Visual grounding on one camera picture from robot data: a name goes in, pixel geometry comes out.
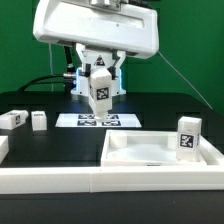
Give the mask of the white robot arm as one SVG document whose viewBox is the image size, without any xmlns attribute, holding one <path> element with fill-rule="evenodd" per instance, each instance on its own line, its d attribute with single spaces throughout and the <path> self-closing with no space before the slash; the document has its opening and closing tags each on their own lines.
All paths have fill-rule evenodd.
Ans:
<svg viewBox="0 0 224 224">
<path fill-rule="evenodd" d="M 95 67 L 112 72 L 119 95 L 119 69 L 126 57 L 148 59 L 159 49 L 158 14 L 132 0 L 40 0 L 33 35 L 40 42 L 74 47 L 85 76 Z"/>
</svg>

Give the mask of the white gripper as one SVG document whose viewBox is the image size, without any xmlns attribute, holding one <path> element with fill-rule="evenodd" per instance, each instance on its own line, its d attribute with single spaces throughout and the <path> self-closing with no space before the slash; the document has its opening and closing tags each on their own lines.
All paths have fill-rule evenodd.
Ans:
<svg viewBox="0 0 224 224">
<path fill-rule="evenodd" d="M 82 75 L 90 76 L 86 46 L 112 52 L 107 68 L 113 80 L 130 57 L 147 59 L 159 49 L 157 12 L 123 1 L 118 11 L 96 7 L 90 0 L 40 0 L 33 35 L 38 41 L 72 46 L 81 60 Z"/>
</svg>

